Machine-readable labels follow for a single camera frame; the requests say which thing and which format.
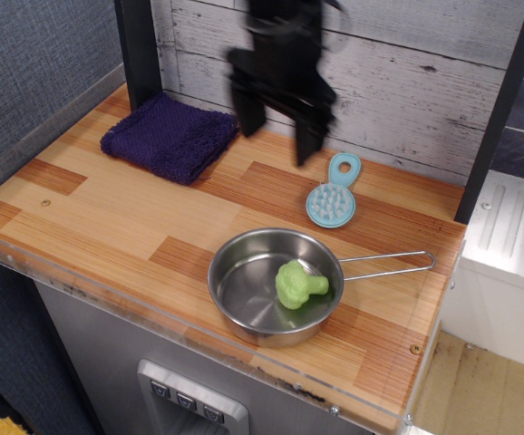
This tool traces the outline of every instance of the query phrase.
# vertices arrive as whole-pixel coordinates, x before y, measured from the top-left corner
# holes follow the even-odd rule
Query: white wood panel wall
[[[325,41],[340,50],[325,52],[320,65],[338,95],[327,146],[465,184],[524,0],[341,3],[347,18],[335,10],[325,17]],[[163,88],[181,101],[231,111],[226,52],[250,46],[246,1],[152,0],[152,8]],[[291,133],[288,118],[273,111],[268,118],[269,129]]]

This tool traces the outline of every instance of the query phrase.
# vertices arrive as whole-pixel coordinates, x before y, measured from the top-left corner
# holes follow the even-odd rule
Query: brush handle
[[[348,172],[340,170],[341,165],[347,163],[351,166]],[[339,152],[332,159],[328,167],[328,181],[348,188],[359,175],[361,160],[350,152]]]

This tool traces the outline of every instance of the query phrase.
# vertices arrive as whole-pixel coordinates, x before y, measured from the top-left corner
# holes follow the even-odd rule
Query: green broccoli toy
[[[278,269],[278,299],[289,310],[296,310],[308,300],[310,295],[325,295],[328,292],[328,279],[325,276],[310,276],[296,260]]]

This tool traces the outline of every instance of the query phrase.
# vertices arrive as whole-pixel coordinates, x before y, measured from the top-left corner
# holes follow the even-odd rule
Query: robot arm
[[[298,165],[322,148],[334,119],[335,91],[316,70],[323,48],[323,1],[248,0],[246,28],[254,50],[228,53],[242,132],[250,136],[264,125],[265,106],[285,114],[295,121]]]

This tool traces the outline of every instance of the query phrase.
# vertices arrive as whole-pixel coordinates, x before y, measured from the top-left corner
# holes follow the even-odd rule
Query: wooden countertop
[[[452,217],[462,188],[364,161],[352,187],[353,219],[324,229],[305,203],[326,181],[333,151],[298,168],[290,139],[239,137],[188,188],[102,154],[101,136],[129,112],[123,86],[0,187],[0,261],[283,388],[298,384],[304,399],[335,404],[366,427],[396,431],[393,415],[409,411],[425,355],[410,347],[430,341],[461,247],[465,226]],[[306,232],[339,258],[424,249],[437,266],[347,282],[319,335],[291,348],[257,348],[228,330],[206,277],[222,244],[259,227]],[[361,273],[412,266],[406,261],[362,263]]]

